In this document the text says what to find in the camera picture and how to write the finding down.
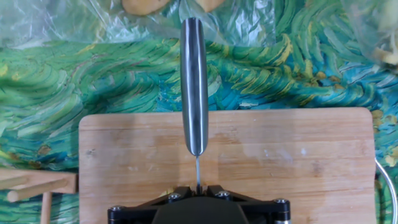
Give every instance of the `wooden dowel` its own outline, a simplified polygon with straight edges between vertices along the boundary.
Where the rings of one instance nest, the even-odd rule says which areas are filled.
[[[42,202],[42,217],[40,218],[40,224],[50,224],[51,204],[52,204],[52,193],[44,192],[43,202]]]
[[[27,182],[26,177],[15,177],[6,180],[0,180],[0,190],[10,189],[11,187],[25,184],[26,182]]]
[[[10,202],[16,202],[25,198],[34,197],[36,195],[42,194],[44,192],[49,192],[61,187],[64,187],[68,184],[68,181],[65,179],[55,180],[51,182],[47,182],[44,184],[39,184],[31,187],[26,187],[20,190],[12,190],[8,192],[7,198]]]

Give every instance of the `black mount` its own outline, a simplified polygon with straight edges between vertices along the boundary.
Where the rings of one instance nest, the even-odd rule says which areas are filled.
[[[261,201],[208,186],[197,194],[189,187],[177,187],[136,207],[115,206],[108,209],[108,224],[288,224],[290,202],[285,199]]]

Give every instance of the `screw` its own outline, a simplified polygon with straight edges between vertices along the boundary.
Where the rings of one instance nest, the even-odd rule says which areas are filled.
[[[277,198],[277,199],[274,200],[274,202],[275,202],[275,203],[286,203],[287,200],[286,200],[286,199],[283,199],[283,198]]]
[[[180,197],[181,197],[181,195],[179,193],[171,193],[169,195],[169,200],[175,200],[175,199],[178,199]]]
[[[216,195],[216,197],[228,197],[229,196],[229,192],[226,191],[226,190],[222,190],[222,191],[218,192],[215,195]]]
[[[121,211],[121,210],[123,210],[125,208],[126,207],[122,206],[122,205],[115,205],[115,206],[111,207],[110,210],[112,210],[112,211]]]

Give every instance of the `bamboo cutting board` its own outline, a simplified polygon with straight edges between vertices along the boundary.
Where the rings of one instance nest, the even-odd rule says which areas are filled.
[[[291,201],[292,223],[375,223],[374,139],[364,108],[214,111],[201,181]],[[101,114],[79,127],[80,223],[195,185],[181,113]]]

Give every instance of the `metal knife handle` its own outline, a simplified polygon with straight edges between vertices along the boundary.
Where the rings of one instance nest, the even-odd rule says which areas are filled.
[[[200,156],[208,142],[206,47],[199,19],[183,21],[181,30],[181,94],[185,142]]]

